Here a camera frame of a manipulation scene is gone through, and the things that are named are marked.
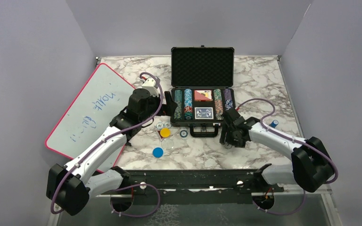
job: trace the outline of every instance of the small blue object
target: small blue object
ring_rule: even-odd
[[[163,156],[163,149],[161,147],[157,147],[153,149],[153,156],[156,158],[160,158]]]
[[[272,121],[272,123],[270,124],[270,127],[275,128],[276,126],[278,126],[278,121],[277,120]]]

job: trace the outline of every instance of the yellow poker chip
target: yellow poker chip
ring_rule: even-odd
[[[164,138],[169,137],[171,134],[170,130],[168,128],[163,128],[160,130],[160,135]]]

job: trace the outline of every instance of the marble surface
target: marble surface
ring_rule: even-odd
[[[103,57],[101,62],[137,88],[142,84],[138,75],[149,72],[160,78],[164,91],[172,89],[170,56]],[[278,120],[277,129],[300,136],[276,56],[235,56],[232,88],[237,105],[254,97],[271,100],[276,105],[276,113],[266,123]],[[271,109],[265,102],[254,101],[241,107],[239,112],[245,118],[261,118]],[[214,138],[194,138],[191,135],[181,138],[179,132],[185,128],[176,127],[171,128],[173,149],[165,150],[161,158],[155,158],[152,150],[161,146],[155,129],[159,121],[170,121],[170,117],[156,117],[151,126],[142,129],[131,140],[132,146],[125,147],[118,166],[125,170],[257,169],[266,163],[279,165],[290,162],[278,152],[254,142],[248,142],[246,148],[226,149],[219,143],[220,132]]]

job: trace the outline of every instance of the blue poker chip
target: blue poker chip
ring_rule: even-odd
[[[182,138],[186,138],[186,137],[188,136],[188,131],[186,131],[186,130],[181,130],[181,131],[180,131],[180,136],[181,136]]]
[[[160,158],[163,156],[163,149],[161,147],[157,147],[153,149],[153,156],[156,158]]]

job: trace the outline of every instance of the white wall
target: white wall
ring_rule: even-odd
[[[64,0],[0,1],[0,225],[46,225],[44,139],[93,67]]]
[[[314,0],[281,65],[304,134],[340,170],[332,188],[344,225],[362,225],[362,0]]]
[[[281,55],[311,0],[66,0],[98,56],[162,55],[172,47]]]

